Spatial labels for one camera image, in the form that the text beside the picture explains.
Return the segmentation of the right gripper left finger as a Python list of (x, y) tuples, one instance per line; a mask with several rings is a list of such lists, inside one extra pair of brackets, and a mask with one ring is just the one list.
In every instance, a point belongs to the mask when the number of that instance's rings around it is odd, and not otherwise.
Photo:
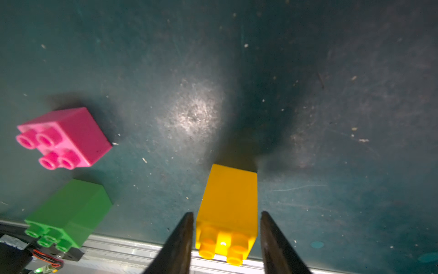
[(188, 274), (193, 242), (194, 215), (187, 212), (144, 274)]

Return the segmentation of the yellow lego brick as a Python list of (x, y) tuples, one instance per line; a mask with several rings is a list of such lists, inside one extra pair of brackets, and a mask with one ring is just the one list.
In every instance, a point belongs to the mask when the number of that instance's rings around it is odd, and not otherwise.
[(258, 236), (257, 173), (214, 164), (196, 219), (196, 249), (241, 266)]

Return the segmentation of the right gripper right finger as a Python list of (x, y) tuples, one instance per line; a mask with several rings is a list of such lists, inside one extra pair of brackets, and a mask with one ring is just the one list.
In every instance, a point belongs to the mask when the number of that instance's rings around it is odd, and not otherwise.
[(260, 235), (266, 274), (311, 274), (267, 211), (261, 213)]

